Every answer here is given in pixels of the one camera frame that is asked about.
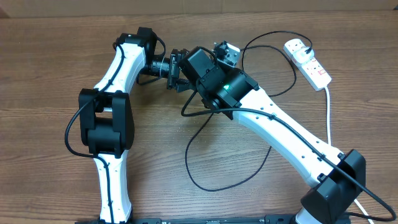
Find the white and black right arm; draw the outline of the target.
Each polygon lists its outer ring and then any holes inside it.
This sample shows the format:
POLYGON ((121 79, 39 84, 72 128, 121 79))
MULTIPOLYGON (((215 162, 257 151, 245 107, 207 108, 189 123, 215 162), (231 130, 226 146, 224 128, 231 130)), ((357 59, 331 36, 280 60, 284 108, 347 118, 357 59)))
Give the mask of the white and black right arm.
POLYGON ((361 193, 366 161, 356 150, 343 153, 283 112, 244 71, 223 65, 195 47, 178 67, 213 112, 249 128, 286 158, 310 190, 296 223, 336 223, 361 193))

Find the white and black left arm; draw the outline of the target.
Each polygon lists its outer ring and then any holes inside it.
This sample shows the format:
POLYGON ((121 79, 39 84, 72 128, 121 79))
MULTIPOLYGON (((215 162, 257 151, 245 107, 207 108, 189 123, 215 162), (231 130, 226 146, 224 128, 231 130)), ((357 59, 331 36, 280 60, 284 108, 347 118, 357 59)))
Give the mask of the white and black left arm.
POLYGON ((94 88, 79 97, 81 141, 96 164, 101 191, 97 223, 130 223, 132 203, 127 190, 127 155, 134 141, 129 94, 140 74, 166 78, 169 88, 179 83, 177 62, 188 51, 174 49, 170 57, 155 54, 162 42, 146 27, 123 33, 113 43, 115 57, 94 88))

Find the white charger plug adapter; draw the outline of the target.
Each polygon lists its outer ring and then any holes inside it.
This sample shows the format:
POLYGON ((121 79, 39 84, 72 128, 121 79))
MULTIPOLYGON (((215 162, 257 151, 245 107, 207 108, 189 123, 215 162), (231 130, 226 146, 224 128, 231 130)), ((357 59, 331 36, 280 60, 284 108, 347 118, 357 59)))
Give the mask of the white charger plug adapter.
POLYGON ((315 53, 313 50, 310 50, 309 52, 308 52, 308 50, 309 50, 309 48, 306 48, 306 49, 302 48, 293 54, 293 57, 297 64, 299 64, 299 65, 305 64, 315 56, 315 53))

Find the white power strip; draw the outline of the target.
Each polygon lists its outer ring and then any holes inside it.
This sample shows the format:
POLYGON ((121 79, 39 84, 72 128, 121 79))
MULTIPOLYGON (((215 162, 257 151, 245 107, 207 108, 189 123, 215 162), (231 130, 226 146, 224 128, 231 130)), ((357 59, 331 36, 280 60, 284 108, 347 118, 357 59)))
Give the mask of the white power strip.
POLYGON ((331 76, 329 76, 315 56, 305 64, 299 65, 296 63, 293 54, 302 48, 306 49, 310 47, 307 47, 300 39, 292 39, 284 44, 285 53, 304 75, 314 90, 319 91, 324 89, 331 82, 331 76))

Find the brown cardboard backdrop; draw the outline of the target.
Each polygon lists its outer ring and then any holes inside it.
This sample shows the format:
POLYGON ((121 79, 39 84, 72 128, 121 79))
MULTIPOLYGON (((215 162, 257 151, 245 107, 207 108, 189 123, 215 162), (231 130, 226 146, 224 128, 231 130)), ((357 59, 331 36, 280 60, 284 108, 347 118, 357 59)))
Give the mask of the brown cardboard backdrop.
POLYGON ((391 10, 397 0, 1 0, 2 18, 391 10))

